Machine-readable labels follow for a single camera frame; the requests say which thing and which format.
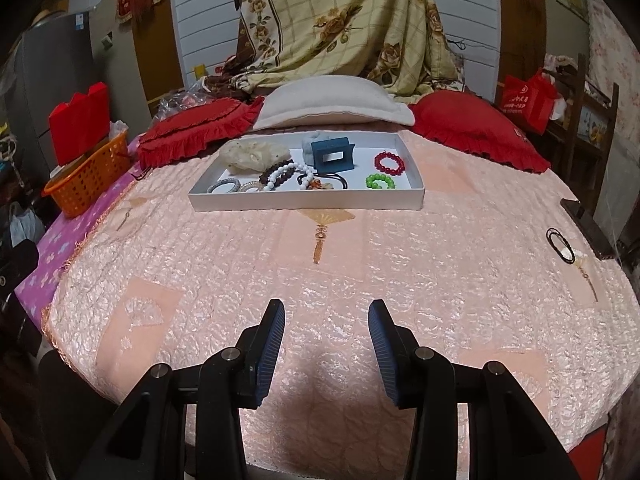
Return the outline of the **dark phone on bed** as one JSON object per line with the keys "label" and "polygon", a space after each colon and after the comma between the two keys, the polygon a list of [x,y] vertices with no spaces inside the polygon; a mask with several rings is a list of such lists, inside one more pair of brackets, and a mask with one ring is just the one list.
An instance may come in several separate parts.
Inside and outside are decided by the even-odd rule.
{"label": "dark phone on bed", "polygon": [[579,200],[561,198],[560,205],[574,221],[598,259],[608,260],[615,258],[615,250],[608,238]]}

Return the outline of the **white shallow cardboard tray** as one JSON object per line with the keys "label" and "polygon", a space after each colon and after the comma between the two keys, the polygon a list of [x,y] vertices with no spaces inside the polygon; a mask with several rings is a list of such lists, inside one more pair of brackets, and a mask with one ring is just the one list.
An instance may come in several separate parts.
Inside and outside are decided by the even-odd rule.
{"label": "white shallow cardboard tray", "polygon": [[306,132],[249,136],[240,141],[282,144],[291,158],[263,172],[232,174],[215,160],[189,191],[197,211],[266,209],[419,210],[425,188],[407,145],[397,133],[327,131],[355,144],[355,169],[320,174],[304,153]]}

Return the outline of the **grey refrigerator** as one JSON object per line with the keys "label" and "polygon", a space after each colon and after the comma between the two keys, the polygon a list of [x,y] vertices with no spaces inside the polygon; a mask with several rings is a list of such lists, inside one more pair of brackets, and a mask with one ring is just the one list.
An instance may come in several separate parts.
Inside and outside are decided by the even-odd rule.
{"label": "grey refrigerator", "polygon": [[35,188],[43,188],[58,167],[49,115],[97,82],[87,11],[44,18],[24,32],[6,62],[1,103],[17,143],[15,167]]}

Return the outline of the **blue rectangular hair claw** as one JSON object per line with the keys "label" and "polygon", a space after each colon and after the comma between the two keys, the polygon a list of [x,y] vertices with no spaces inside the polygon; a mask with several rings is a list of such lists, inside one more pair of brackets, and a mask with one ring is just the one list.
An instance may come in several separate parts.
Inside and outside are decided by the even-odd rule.
{"label": "blue rectangular hair claw", "polygon": [[347,136],[312,142],[314,169],[320,174],[354,170],[354,148]]}

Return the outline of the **red box in basket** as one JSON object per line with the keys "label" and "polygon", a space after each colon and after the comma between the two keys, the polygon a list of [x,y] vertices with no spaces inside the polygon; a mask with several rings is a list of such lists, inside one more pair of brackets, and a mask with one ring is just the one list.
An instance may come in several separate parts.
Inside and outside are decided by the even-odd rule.
{"label": "red box in basket", "polygon": [[110,94],[104,82],[75,93],[48,117],[55,160],[64,166],[91,152],[110,132]]}

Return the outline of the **white pillow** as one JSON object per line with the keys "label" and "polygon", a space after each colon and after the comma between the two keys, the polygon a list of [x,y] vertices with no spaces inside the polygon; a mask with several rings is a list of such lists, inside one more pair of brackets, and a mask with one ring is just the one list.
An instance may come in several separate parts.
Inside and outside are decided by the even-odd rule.
{"label": "white pillow", "polygon": [[254,130],[389,122],[413,126],[413,112],[373,81],[321,75],[289,82],[264,99]]}

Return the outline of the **red pillow at right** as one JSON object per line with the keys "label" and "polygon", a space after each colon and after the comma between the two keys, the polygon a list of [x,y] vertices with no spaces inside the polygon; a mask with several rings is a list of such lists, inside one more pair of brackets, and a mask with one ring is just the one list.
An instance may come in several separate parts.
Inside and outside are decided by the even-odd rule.
{"label": "red pillow at right", "polygon": [[425,139],[532,174],[550,168],[520,128],[474,94],[437,90],[409,108],[412,131]]}

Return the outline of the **white plastic bag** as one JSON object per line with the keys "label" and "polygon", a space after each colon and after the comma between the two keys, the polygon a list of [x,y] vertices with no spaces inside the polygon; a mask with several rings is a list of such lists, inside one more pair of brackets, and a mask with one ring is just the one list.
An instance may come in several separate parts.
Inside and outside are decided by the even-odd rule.
{"label": "white plastic bag", "polygon": [[23,209],[17,202],[9,206],[9,229],[13,247],[23,240],[38,243],[44,234],[44,225],[32,208]]}

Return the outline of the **pink textured bedspread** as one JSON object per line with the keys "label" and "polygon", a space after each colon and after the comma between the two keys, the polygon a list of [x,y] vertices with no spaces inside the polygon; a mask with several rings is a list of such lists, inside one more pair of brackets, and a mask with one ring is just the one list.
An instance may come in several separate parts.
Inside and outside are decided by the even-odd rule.
{"label": "pink textured bedspread", "polygon": [[154,363],[183,368],[233,344],[282,300],[270,391],[242,415],[250,463],[332,479],[395,479],[412,415],[383,388],[367,310],[382,299],[455,363],[496,360],[562,445],[578,444],[639,370],[639,304],[528,174],[411,132],[421,209],[198,212],[208,160],[134,182],[65,269],[43,327],[85,380],[121,401]]}

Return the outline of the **pale blue fluffy scrunchie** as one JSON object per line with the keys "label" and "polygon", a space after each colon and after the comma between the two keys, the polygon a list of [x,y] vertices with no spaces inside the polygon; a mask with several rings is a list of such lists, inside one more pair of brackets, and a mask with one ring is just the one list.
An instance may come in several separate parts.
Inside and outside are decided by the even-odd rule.
{"label": "pale blue fluffy scrunchie", "polygon": [[312,152],[312,144],[314,144],[314,142],[322,142],[325,140],[330,140],[333,139],[334,135],[330,132],[326,132],[326,131],[313,131],[313,132],[307,132],[305,134],[305,136],[303,137],[303,141],[302,141],[302,149],[304,153],[311,153]]}

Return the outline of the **crumpled clear plastic bag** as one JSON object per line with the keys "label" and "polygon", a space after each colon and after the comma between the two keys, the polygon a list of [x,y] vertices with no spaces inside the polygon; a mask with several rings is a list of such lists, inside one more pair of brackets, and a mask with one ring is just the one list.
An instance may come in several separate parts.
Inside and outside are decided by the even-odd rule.
{"label": "crumpled clear plastic bag", "polygon": [[207,104],[213,99],[212,94],[203,86],[201,81],[192,84],[190,88],[169,92],[160,99],[152,124],[166,118],[190,110],[190,108]]}

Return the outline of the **red ruffled cushion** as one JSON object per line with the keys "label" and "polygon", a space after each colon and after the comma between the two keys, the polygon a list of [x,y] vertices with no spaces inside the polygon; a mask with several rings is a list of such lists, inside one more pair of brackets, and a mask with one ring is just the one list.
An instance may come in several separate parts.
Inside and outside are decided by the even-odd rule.
{"label": "red ruffled cushion", "polygon": [[218,141],[242,136],[253,128],[262,104],[262,96],[250,103],[220,98],[160,120],[140,136],[137,158],[141,168],[183,162]]}

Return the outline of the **cream dotted organza scrunchie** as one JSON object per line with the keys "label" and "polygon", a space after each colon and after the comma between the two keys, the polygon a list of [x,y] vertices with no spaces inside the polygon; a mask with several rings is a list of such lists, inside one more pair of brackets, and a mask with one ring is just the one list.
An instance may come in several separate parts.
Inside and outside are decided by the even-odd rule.
{"label": "cream dotted organza scrunchie", "polygon": [[232,174],[242,174],[263,172],[277,162],[290,159],[291,152],[282,144],[232,140],[220,148],[218,158]]}

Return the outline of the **floral beige quilt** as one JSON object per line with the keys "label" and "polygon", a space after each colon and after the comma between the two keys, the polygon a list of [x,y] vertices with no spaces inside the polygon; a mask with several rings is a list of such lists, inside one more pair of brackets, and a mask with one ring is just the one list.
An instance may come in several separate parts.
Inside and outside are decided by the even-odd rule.
{"label": "floral beige quilt", "polygon": [[248,100],[319,75],[375,82],[400,102],[464,87],[435,0],[234,0],[235,55],[206,79]]}

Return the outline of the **orange plastic basket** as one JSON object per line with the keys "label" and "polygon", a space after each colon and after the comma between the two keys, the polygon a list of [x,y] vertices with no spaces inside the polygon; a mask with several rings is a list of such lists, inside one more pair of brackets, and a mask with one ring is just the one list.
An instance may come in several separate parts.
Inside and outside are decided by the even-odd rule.
{"label": "orange plastic basket", "polygon": [[73,219],[92,206],[131,165],[124,131],[66,165],[49,180],[42,195],[50,196],[62,213]]}

